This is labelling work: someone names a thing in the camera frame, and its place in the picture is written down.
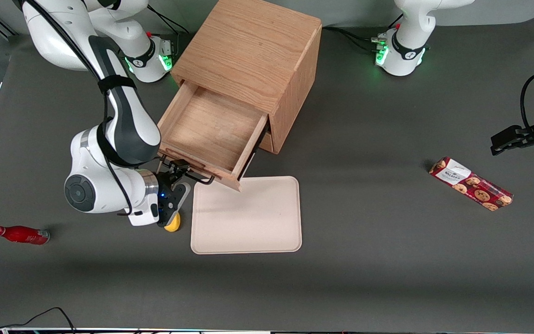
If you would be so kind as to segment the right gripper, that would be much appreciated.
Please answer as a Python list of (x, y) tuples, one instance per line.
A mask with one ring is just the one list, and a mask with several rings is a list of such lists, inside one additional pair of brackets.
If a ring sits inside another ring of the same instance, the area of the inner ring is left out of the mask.
[[(190, 164), (183, 160), (169, 161), (165, 172), (165, 184), (177, 184), (187, 174)], [(156, 224), (160, 221), (160, 203), (165, 199), (159, 180), (154, 173), (129, 173), (129, 199), (132, 213), (129, 220), (133, 226)]]

